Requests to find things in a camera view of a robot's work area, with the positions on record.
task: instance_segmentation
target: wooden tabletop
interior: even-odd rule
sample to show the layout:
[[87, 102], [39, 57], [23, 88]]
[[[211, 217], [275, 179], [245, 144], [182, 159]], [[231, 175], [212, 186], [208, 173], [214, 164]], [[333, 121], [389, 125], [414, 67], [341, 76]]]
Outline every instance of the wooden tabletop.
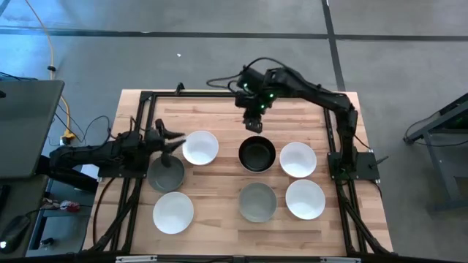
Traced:
[[[118, 104], [113, 134], [129, 129], [129, 119], [136, 116], [141, 90], [123, 90]], [[358, 95], [348, 97], [360, 111]], [[146, 123], [148, 106], [143, 114]], [[258, 255], [258, 256], [343, 256], [343, 234], [334, 182], [329, 178], [326, 154], [328, 139], [323, 109], [301, 99], [278, 99], [263, 116], [263, 133], [276, 148], [276, 156], [289, 142], [304, 142], [317, 154], [317, 168], [307, 179], [317, 183], [325, 193], [323, 214], [310, 221], [296, 218], [286, 207], [284, 195], [295, 180], [287, 176], [276, 158], [267, 172], [252, 174], [241, 167], [238, 147], [254, 135], [241, 123], [244, 110], [234, 105], [233, 98], [158, 98], [155, 119], [161, 118], [167, 129], [190, 134], [207, 130], [219, 141], [219, 152], [206, 166], [189, 164], [179, 148], [174, 156], [186, 167], [186, 179], [179, 191], [193, 202], [195, 216], [190, 226], [180, 234], [166, 235], [153, 223], [153, 208], [162, 196], [144, 180], [135, 222], [132, 254], [185, 255]], [[367, 142], [361, 114], [357, 135]], [[366, 149], [355, 142], [360, 151]], [[107, 180], [99, 184], [94, 204]], [[268, 184], [275, 192], [278, 207], [266, 223], [251, 223], [238, 210], [240, 190], [252, 182]], [[90, 219], [83, 249], [92, 246], [92, 222], [97, 220], [97, 237], [101, 237], [116, 216], [123, 179], [115, 179], [105, 193], [98, 218]], [[361, 218], [380, 243], [392, 250], [385, 213], [375, 185], [356, 181]], [[358, 248], [352, 223], [353, 244]], [[124, 241], [127, 220], [122, 225], [120, 245]]]

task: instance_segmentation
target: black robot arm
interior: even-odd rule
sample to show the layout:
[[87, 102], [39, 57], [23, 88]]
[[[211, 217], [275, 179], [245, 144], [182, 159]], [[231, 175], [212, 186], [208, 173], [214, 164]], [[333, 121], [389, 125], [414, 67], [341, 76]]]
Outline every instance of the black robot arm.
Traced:
[[147, 131], [146, 137], [139, 130], [119, 134], [114, 141], [98, 146], [57, 148], [50, 153], [50, 169], [71, 169], [79, 164], [94, 164], [98, 167], [120, 167], [122, 171], [143, 171], [148, 167], [149, 156], [162, 152], [162, 163], [170, 166], [168, 155], [185, 140], [166, 143], [184, 134], [168, 131], [161, 119], [156, 120], [156, 129]]
[[350, 99], [341, 93], [328, 91], [312, 84], [299, 72], [289, 67], [269, 69], [264, 75], [248, 67], [240, 73], [237, 86], [243, 90], [236, 94], [235, 104], [246, 109], [246, 129], [260, 133], [263, 130], [261, 115], [271, 107], [278, 97], [299, 97], [318, 104], [335, 113], [337, 133], [341, 143], [340, 169], [355, 171], [357, 151], [353, 145], [358, 112]]

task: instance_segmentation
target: gray bowl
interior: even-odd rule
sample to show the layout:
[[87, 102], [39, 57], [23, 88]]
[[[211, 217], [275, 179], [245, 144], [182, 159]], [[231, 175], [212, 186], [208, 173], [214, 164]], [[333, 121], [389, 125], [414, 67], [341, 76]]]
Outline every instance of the gray bowl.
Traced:
[[250, 183], [239, 194], [239, 209], [248, 221], [262, 223], [270, 220], [276, 210], [276, 195], [264, 183]]
[[162, 165], [161, 157], [150, 164], [147, 179], [151, 187], [156, 191], [168, 193], [179, 188], [185, 177], [185, 168], [181, 160], [169, 156], [170, 167]]

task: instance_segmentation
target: black bowl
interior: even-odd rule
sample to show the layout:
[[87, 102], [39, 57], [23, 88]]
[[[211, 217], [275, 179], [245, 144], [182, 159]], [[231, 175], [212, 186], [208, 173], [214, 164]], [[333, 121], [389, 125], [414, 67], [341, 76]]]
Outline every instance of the black bowl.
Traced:
[[250, 172], [266, 171], [273, 165], [275, 158], [275, 146], [265, 137], [249, 137], [239, 148], [239, 160], [242, 166]]

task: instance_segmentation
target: gray floor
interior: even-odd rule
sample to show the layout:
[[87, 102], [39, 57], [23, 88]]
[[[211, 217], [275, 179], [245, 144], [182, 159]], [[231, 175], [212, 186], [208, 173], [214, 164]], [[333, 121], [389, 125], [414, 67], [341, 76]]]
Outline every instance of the gray floor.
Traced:
[[[108, 31], [241, 33], [327, 32], [320, 0], [30, 0], [51, 28]], [[468, 1], [329, 0], [337, 34], [467, 35]], [[0, 16], [0, 29], [37, 27], [21, 0]], [[337, 90], [326, 39], [160, 37], [53, 37], [58, 78], [65, 81], [72, 115], [83, 127], [98, 115], [114, 118], [123, 88], [206, 88], [210, 77], [233, 75], [259, 56], [298, 69], [313, 83]], [[48, 78], [44, 36], [0, 35], [0, 71]], [[381, 164], [390, 236], [406, 256], [468, 261], [468, 213], [428, 214], [440, 189], [427, 150], [401, 138], [425, 118], [468, 91], [468, 43], [338, 41], [347, 91], [357, 91], [370, 145]], [[266, 68], [271, 64], [259, 64]], [[88, 132], [105, 138], [105, 121]], [[50, 131], [57, 143], [64, 128]], [[53, 147], [46, 144], [45, 153]], [[76, 238], [76, 246], [82, 240]]]

